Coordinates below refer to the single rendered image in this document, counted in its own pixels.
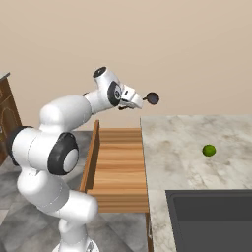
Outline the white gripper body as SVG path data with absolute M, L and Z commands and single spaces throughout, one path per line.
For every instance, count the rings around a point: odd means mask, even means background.
M 143 98 L 132 88 L 129 89 L 129 103 L 131 108 L 143 107 Z

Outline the black ladle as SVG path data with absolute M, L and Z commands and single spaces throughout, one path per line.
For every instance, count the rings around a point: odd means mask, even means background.
M 144 97 L 144 100 L 146 100 L 151 105 L 156 105 L 159 102 L 159 96 L 157 93 L 150 92 Z

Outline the wooden drawer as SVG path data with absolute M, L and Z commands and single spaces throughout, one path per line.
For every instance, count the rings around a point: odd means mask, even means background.
M 94 123 L 79 191 L 96 197 L 101 213 L 149 211 L 140 128 Z

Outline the green lime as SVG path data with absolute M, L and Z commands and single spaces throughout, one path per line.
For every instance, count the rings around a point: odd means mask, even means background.
M 205 145 L 202 152 L 204 156 L 211 157 L 216 153 L 216 148 L 213 145 Z

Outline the dark wooden cabinet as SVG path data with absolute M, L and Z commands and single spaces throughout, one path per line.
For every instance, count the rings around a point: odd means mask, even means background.
M 9 133 L 22 125 L 20 115 L 14 101 L 9 73 L 0 74 L 0 165 L 7 157 L 6 139 Z

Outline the dark grey sink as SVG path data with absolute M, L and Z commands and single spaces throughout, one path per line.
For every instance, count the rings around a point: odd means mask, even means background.
M 252 252 L 252 189 L 165 195 L 176 252 Z

